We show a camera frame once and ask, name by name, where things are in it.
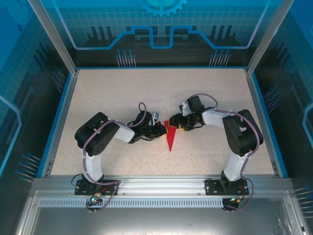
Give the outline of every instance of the blue frame border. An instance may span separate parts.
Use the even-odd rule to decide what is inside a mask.
[[[47,140],[47,144],[45,145],[44,154],[43,154],[43,157],[41,159],[41,162],[40,162],[40,165],[39,165],[39,169],[38,169],[38,172],[37,172],[37,176],[36,176],[37,178],[41,177],[41,175],[42,175],[42,173],[43,173],[43,171],[45,169],[45,163],[46,163],[47,158],[48,158],[48,152],[49,152],[49,149],[51,147],[52,139],[53,139],[56,127],[57,127],[57,123],[58,123],[59,118],[60,118],[60,114],[61,114],[61,110],[62,110],[62,107],[63,107],[63,104],[64,104],[65,96],[67,94],[67,90],[68,90],[68,87],[69,87],[69,84],[70,84],[72,78],[73,78],[72,74],[69,73],[68,76],[67,76],[67,81],[66,81],[64,89],[63,89],[63,93],[62,93],[62,96],[61,96],[61,99],[60,99],[60,102],[59,102],[59,106],[58,106],[57,112],[56,112],[55,117],[54,117],[54,121],[53,121],[51,130],[50,130],[50,134],[49,134],[49,137],[48,137],[48,140]]]
[[[119,68],[119,67],[78,67],[78,70],[142,70],[142,69],[246,69],[246,66],[231,66],[231,67],[209,67],[209,66],[188,66],[188,67],[180,67],[180,66],[173,66],[173,67],[126,67],[126,68]]]
[[[12,140],[11,140],[11,143],[10,143],[10,145],[9,145],[8,150],[6,151],[6,154],[5,154],[5,156],[4,156],[3,162],[2,162],[1,167],[0,167],[0,178],[1,178],[2,173],[3,173],[3,171],[4,171],[4,168],[5,168],[5,165],[6,165],[6,163],[8,162],[8,159],[9,159],[9,157],[10,157],[10,154],[11,154],[11,152],[12,152],[12,149],[13,149],[13,147],[14,147],[14,144],[15,144],[15,142],[16,142],[16,139],[17,139],[17,137],[18,137],[18,135],[19,135],[19,133],[20,133],[20,130],[21,130],[21,128],[22,128],[22,119],[21,119],[21,114],[20,114],[19,109],[18,109],[17,107],[15,107],[14,104],[11,104],[11,103],[10,103],[9,101],[7,101],[2,95],[0,95],[0,100],[1,100],[5,105],[7,105],[13,112],[15,112],[16,118],[17,118],[17,120],[18,120],[18,127],[17,127],[16,130],[15,130],[14,136],[13,136],[13,138],[12,138]]]
[[[311,147],[313,148],[313,138],[312,138],[312,135],[308,129],[308,126],[307,126],[307,119],[308,119],[308,114],[309,114],[309,111],[313,109],[313,102],[311,104],[309,104],[305,110],[304,110],[304,114],[303,114],[303,120],[302,120],[302,126],[304,128],[304,131],[305,133],[307,134],[307,137],[310,141],[310,144],[311,144]]]
[[[273,142],[273,145],[274,145],[274,149],[275,149],[275,152],[276,152],[276,156],[277,156],[279,167],[281,169],[283,177],[284,178],[288,178],[288,173],[287,173],[287,170],[286,170],[286,167],[285,167],[285,163],[284,163],[282,154],[281,154],[279,146],[278,146],[278,142],[277,142],[277,139],[276,139],[276,136],[275,136],[275,133],[274,133],[274,129],[273,129],[272,123],[270,122],[270,118],[269,118],[268,111],[267,111],[266,106],[265,106],[265,102],[264,102],[264,99],[263,99],[263,96],[262,96],[262,93],[261,93],[261,89],[260,89],[258,80],[257,80],[256,75],[255,75],[254,72],[252,73],[252,79],[253,79],[253,82],[254,82],[254,85],[255,85],[255,88],[256,88],[256,91],[257,91],[257,95],[258,95],[258,97],[260,99],[260,103],[261,103],[261,106],[262,106],[262,111],[264,113],[265,120],[266,120],[268,129],[269,129],[269,134],[271,136],[271,139],[272,139],[272,142]]]

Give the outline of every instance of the slotted metal strip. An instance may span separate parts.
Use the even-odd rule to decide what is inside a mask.
[[[102,207],[107,198],[94,208]],[[39,207],[84,208],[86,198],[42,198]],[[114,198],[108,208],[222,208],[221,198]]]

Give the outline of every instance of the red triangular object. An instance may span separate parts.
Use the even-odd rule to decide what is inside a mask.
[[[171,152],[172,146],[174,143],[176,127],[170,126],[169,121],[164,121],[164,125],[165,125],[166,130],[167,130],[166,138],[167,138],[168,146],[170,147],[170,152]]]

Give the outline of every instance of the metal base plate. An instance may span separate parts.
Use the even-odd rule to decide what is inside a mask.
[[[243,186],[245,189],[245,195],[249,195],[247,182],[243,179],[238,180],[236,182],[237,185],[234,188],[230,188],[229,192],[226,193],[223,190],[220,180],[207,179],[204,181],[205,194],[207,196],[229,196],[229,195],[240,196],[243,194],[243,192],[238,187]]]
[[[116,180],[106,180],[103,181],[103,183],[110,183]],[[114,187],[116,185],[108,185],[108,186],[103,186],[102,188],[108,188],[107,190],[103,191],[101,194],[102,196],[111,196],[113,191],[114,191]],[[75,195],[94,195],[97,192],[94,192],[92,190],[90,190],[90,188],[88,187],[88,185],[86,185],[86,183],[84,183],[83,180],[78,180],[76,182],[76,189],[75,189]]]
[[[286,220],[290,222],[292,231],[295,235],[302,235],[301,225],[305,228],[305,232],[307,234],[310,233],[310,229],[305,225],[304,219],[301,215],[301,210],[298,204],[298,201],[295,197],[293,186],[291,184],[291,180],[288,178],[278,178],[274,175],[247,175],[246,177],[250,178],[254,182],[254,190],[256,195],[254,196],[253,203],[251,203],[246,209],[253,213],[254,211],[259,211],[260,207],[262,209],[270,210],[267,212],[262,211],[262,213],[258,213],[255,216],[259,217],[260,215],[266,215],[264,218],[261,218],[262,221],[266,224],[266,227],[271,230],[271,226],[268,222],[277,221],[275,218],[271,216],[277,213],[286,213],[286,217],[282,215],[280,219]],[[29,193],[29,198],[27,199],[23,214],[21,215],[20,223],[17,227],[17,233],[21,235],[27,234],[45,234],[45,232],[38,231],[38,225],[42,226],[43,231],[51,231],[47,229],[47,226],[51,224],[52,220],[56,219],[56,223],[60,222],[64,223],[64,220],[71,218],[74,223],[69,223],[69,225],[74,224],[74,229],[76,229],[77,225],[82,224],[82,228],[79,228],[79,231],[83,231],[86,228],[86,223],[90,223],[95,221],[94,219],[100,218],[99,221],[95,221],[95,224],[88,224],[89,227],[98,226],[99,224],[103,224],[103,221],[112,223],[116,220],[116,218],[112,218],[113,215],[118,215],[117,219],[126,222],[130,222],[129,224],[123,223],[128,229],[128,231],[132,231],[132,226],[134,226],[134,220],[129,220],[129,218],[133,215],[142,215],[142,218],[135,218],[138,221],[142,221],[145,218],[148,218],[149,221],[152,221],[152,224],[142,230],[144,234],[147,230],[151,230],[151,226],[154,228],[156,224],[158,228],[161,228],[164,225],[165,221],[170,221],[169,227],[165,228],[165,230],[173,231],[173,218],[177,218],[178,221],[183,221],[183,224],[177,224],[178,232],[177,234],[181,234],[181,228],[186,226],[186,223],[190,224],[199,224],[199,218],[216,218],[216,221],[213,221],[212,228],[215,228],[220,221],[225,221],[223,226],[221,227],[221,233],[225,233],[225,224],[230,224],[236,220],[234,226],[238,226],[243,220],[246,219],[246,215],[243,213],[237,213],[237,216],[231,216],[231,220],[226,221],[225,212],[221,209],[218,210],[208,210],[204,207],[215,207],[215,203],[213,206],[213,201],[221,198],[233,198],[231,195],[223,195],[223,196],[206,196],[205,195],[205,187],[204,182],[208,179],[219,180],[221,178],[220,175],[195,175],[195,176],[130,176],[130,175],[113,175],[113,176],[104,176],[105,181],[116,179],[121,180],[119,193],[114,197],[114,200],[108,205],[108,208],[115,207],[120,208],[117,213],[101,213],[101,216],[92,216],[87,212],[86,209],[86,201],[89,200],[90,196],[76,196],[73,193],[69,193],[73,191],[73,186],[70,184],[72,176],[68,177],[46,177],[46,178],[36,178],[31,186],[31,190]],[[277,208],[275,205],[281,205],[282,208]],[[165,208],[165,215],[160,214],[161,208]],[[179,210],[169,210],[169,207],[180,208]],[[47,216],[51,216],[51,218],[47,219],[47,216],[42,216],[43,211],[46,210]],[[155,211],[155,215],[151,215],[148,210]],[[194,211],[194,214],[186,214],[186,212]],[[169,215],[170,211],[178,212],[178,215],[184,215],[185,217],[180,218],[176,214]],[[61,218],[59,221],[60,215],[66,215],[65,219]],[[194,221],[186,222],[186,217],[195,218]],[[200,224],[206,225],[210,220],[205,220]],[[250,221],[251,226],[253,226],[252,232],[249,234],[255,235],[257,232],[259,234],[264,234],[265,231],[262,229],[256,229],[258,223]],[[62,228],[62,226],[55,226],[53,224],[52,228]],[[228,234],[234,234],[238,232],[238,234],[247,233],[247,228],[244,227],[242,231],[234,230],[232,226],[232,230]],[[277,228],[277,223],[273,225],[273,229]],[[134,233],[138,233],[138,226],[134,227]],[[62,231],[52,231],[51,234],[62,233]],[[193,234],[200,234],[199,230],[193,232]]]

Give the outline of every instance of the blue wall panel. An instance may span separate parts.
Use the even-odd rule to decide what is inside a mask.
[[[14,234],[36,177],[68,70],[26,0],[0,0],[0,22],[0,233],[6,235]]]

